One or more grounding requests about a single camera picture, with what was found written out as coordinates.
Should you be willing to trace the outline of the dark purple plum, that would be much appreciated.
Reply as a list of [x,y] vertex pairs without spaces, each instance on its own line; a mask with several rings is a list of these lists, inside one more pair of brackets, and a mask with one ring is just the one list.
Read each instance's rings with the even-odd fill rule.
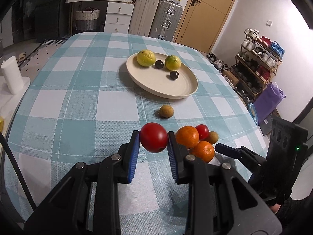
[[162,69],[164,67],[164,63],[162,60],[157,60],[154,64],[154,66],[157,68],[157,69]]

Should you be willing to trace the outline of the yellow-green lemon left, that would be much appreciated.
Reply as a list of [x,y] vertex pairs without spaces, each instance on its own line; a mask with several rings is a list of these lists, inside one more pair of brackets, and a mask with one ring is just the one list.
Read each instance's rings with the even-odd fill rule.
[[150,67],[155,64],[156,56],[154,52],[145,49],[137,53],[136,60],[139,63],[139,65],[144,67]]

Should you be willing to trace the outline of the woven laundry basket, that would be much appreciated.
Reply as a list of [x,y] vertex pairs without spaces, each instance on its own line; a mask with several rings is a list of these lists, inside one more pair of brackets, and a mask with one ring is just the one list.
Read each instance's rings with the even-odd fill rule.
[[86,7],[82,11],[75,12],[75,25],[77,31],[91,31],[97,28],[100,10]]

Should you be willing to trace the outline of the yellow-green lemon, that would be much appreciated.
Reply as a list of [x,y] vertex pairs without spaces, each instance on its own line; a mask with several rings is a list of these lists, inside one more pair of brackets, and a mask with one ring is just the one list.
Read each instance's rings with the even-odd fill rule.
[[156,56],[154,52],[145,49],[137,53],[136,60],[139,63],[139,65],[144,67],[150,67],[155,64]]
[[181,60],[178,56],[170,55],[165,59],[165,67],[170,71],[176,71],[181,67]]

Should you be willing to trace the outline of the shoe rack with shoes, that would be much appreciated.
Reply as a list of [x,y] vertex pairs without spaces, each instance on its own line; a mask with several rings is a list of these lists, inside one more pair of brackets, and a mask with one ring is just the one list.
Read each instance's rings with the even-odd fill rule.
[[260,36],[257,29],[246,28],[244,33],[245,39],[235,55],[236,63],[230,70],[239,80],[238,94],[252,103],[277,74],[285,51],[277,41]]

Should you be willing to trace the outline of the small orange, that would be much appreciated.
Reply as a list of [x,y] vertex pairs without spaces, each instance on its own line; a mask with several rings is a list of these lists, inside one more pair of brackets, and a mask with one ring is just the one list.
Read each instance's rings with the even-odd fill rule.
[[195,147],[189,150],[189,153],[209,163],[215,156],[214,146],[207,141],[200,141]]

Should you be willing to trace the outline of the beige suitcase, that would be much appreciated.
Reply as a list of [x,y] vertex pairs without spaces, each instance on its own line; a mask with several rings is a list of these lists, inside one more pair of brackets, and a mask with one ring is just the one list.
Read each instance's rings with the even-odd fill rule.
[[135,0],[129,34],[149,36],[160,0]]

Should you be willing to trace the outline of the yellow-green lemon right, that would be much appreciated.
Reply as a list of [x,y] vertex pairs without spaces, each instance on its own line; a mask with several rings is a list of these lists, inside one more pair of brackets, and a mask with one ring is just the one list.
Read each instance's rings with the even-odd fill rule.
[[181,67],[181,60],[178,56],[170,55],[165,59],[165,67],[170,71],[176,71]]

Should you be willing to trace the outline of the cream oval plate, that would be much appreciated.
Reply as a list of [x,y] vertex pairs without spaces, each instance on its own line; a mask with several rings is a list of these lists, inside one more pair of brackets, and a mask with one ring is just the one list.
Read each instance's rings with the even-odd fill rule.
[[157,69],[155,66],[141,66],[136,56],[137,54],[132,54],[127,59],[126,69],[131,79],[147,92],[162,98],[183,99],[198,90],[198,79],[185,64],[181,64],[178,78],[173,80],[166,67]]

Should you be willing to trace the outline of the silver suitcase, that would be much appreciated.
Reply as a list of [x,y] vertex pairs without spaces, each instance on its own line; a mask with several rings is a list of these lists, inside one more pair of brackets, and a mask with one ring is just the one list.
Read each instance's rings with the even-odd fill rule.
[[150,29],[149,37],[172,41],[183,7],[177,3],[161,0]]

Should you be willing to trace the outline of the brown kiwi-like fruit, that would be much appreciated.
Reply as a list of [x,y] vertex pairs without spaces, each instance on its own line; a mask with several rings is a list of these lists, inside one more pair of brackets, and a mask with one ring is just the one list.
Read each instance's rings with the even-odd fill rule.
[[217,143],[218,140],[219,140],[219,135],[215,131],[210,131],[207,138],[204,139],[204,141],[207,141],[207,142],[211,143],[212,145]]

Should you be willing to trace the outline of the white paper roll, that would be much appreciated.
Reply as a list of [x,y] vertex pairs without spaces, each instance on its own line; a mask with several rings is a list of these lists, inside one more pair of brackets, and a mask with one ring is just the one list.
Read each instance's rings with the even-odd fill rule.
[[12,95],[16,95],[23,87],[24,82],[15,56],[11,56],[1,64],[1,70],[7,87]]

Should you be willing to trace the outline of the small red tomato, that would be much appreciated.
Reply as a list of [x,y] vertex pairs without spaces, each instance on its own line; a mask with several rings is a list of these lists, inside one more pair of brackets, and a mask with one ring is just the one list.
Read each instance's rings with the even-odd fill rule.
[[206,125],[200,124],[197,125],[195,128],[197,129],[199,134],[199,141],[203,141],[209,136],[210,131]]

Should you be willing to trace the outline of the white drawer desk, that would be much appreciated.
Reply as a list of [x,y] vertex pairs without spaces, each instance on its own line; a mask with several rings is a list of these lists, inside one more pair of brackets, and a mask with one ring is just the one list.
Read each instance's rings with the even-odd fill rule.
[[133,14],[133,0],[66,0],[71,5],[70,27],[76,29],[75,12],[86,7],[100,10],[97,28],[108,33],[128,33]]

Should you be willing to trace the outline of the teal checkered tablecloth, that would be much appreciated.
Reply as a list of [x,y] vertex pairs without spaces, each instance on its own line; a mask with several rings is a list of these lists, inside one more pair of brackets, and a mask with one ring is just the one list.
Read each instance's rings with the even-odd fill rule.
[[[125,63],[143,49],[179,56],[198,78],[197,92],[168,100],[136,85]],[[173,117],[156,116],[164,104],[174,108]],[[75,163],[101,162],[149,122],[174,132],[205,124],[221,143],[266,156],[259,128],[206,57],[176,43],[122,33],[70,37],[27,90],[8,145],[39,205]],[[153,154],[141,147],[135,172],[130,185],[118,187],[121,234],[183,234],[188,186],[174,183],[167,150]]]

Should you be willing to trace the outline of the purple bag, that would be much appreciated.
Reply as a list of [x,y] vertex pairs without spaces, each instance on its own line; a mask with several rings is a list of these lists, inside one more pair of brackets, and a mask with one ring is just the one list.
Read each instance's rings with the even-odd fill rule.
[[259,125],[269,114],[286,98],[283,90],[279,88],[276,82],[270,82],[267,88],[253,102],[255,122]]

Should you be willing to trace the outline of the brown longan fruit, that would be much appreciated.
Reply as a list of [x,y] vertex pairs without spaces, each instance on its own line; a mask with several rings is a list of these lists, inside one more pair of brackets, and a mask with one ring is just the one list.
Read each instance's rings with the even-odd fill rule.
[[174,109],[171,105],[163,105],[155,112],[155,115],[160,118],[168,119],[174,115]]

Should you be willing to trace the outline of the large orange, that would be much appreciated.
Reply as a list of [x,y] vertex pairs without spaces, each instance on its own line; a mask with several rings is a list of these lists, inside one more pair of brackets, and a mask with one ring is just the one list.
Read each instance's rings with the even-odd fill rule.
[[176,142],[191,149],[195,147],[199,142],[200,136],[195,127],[184,126],[176,132]]

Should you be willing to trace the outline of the wooden door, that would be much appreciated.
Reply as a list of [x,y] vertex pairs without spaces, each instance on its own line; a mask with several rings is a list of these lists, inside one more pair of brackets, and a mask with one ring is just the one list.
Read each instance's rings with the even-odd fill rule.
[[183,14],[174,42],[208,53],[213,48],[235,0],[181,0]]

